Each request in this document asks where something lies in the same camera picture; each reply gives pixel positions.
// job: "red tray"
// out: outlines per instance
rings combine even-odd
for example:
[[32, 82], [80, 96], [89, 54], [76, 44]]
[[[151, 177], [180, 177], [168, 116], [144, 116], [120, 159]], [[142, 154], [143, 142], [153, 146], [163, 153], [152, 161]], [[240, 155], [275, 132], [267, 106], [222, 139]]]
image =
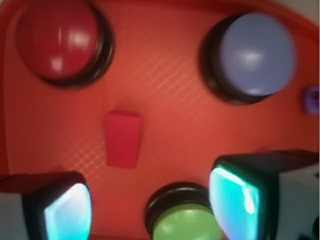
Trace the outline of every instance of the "red tray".
[[[97, 0], [113, 30], [113, 62], [96, 83], [66, 90], [37, 79], [17, 54], [15, 26], [27, 2], [0, 5], [0, 173], [81, 172], [92, 234], [148, 239], [151, 194], [176, 181], [207, 186], [219, 155], [319, 150], [319, 116], [301, 104], [303, 89], [319, 85], [319, 28], [297, 14], [264, 0]], [[251, 11], [288, 27], [298, 68], [285, 90], [236, 106], [207, 89], [199, 52], [217, 22]], [[113, 110], [141, 115], [134, 170], [106, 164], [105, 116]]]

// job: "round button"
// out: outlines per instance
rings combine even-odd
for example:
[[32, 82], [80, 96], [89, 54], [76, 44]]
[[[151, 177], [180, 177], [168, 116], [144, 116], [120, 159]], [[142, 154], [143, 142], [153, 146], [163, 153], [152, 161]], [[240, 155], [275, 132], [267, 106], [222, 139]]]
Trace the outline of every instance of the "round button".
[[296, 68], [290, 34], [278, 20], [263, 13], [235, 20], [221, 40], [219, 55], [227, 83], [251, 96], [282, 90]]
[[81, 0], [36, 0], [19, 19], [15, 40], [22, 60], [34, 73], [59, 81], [90, 65], [99, 28], [91, 6]]
[[154, 225], [154, 240], [219, 240], [222, 231], [212, 211], [199, 204], [181, 204], [160, 215]]
[[208, 87], [235, 104], [257, 103], [281, 91], [297, 68], [289, 31], [259, 12], [220, 21], [209, 32], [202, 55]]

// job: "purple object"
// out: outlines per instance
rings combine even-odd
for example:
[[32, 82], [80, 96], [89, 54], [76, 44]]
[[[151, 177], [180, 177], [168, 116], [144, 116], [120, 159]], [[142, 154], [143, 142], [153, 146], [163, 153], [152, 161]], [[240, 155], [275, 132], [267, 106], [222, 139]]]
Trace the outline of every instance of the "purple object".
[[297, 66], [295, 46], [285, 26], [258, 12], [245, 14], [228, 27], [219, 56], [228, 85], [254, 97], [285, 88]]
[[308, 115], [319, 114], [319, 87], [308, 87], [304, 92], [304, 109]]

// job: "white object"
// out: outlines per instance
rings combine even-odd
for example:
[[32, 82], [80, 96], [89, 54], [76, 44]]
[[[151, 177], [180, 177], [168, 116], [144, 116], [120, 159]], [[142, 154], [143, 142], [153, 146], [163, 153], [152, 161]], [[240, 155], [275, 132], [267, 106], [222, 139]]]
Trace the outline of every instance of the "white object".
[[319, 0], [270, 0], [290, 9], [319, 27]]
[[0, 240], [28, 240], [21, 195], [0, 192]]
[[277, 240], [313, 240], [313, 225], [319, 217], [319, 164], [279, 175], [279, 218]]

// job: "red rectangular block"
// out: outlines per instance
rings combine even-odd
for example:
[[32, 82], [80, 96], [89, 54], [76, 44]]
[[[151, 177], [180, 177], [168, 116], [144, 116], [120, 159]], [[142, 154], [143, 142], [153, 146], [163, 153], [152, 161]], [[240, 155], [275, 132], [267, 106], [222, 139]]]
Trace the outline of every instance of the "red rectangular block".
[[110, 112], [106, 116], [107, 165], [134, 169], [137, 165], [141, 116]]

